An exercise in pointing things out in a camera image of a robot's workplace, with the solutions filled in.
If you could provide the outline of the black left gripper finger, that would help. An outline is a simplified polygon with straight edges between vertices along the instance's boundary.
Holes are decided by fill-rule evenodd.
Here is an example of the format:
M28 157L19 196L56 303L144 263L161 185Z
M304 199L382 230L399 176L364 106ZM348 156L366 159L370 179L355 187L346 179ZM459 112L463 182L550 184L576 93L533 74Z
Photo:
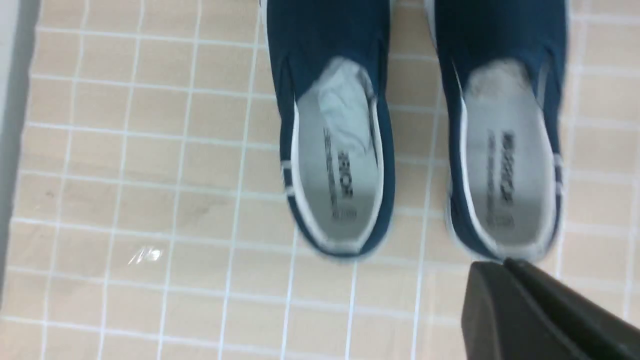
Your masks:
M470 265L461 330L469 360L637 360L638 328L525 260Z

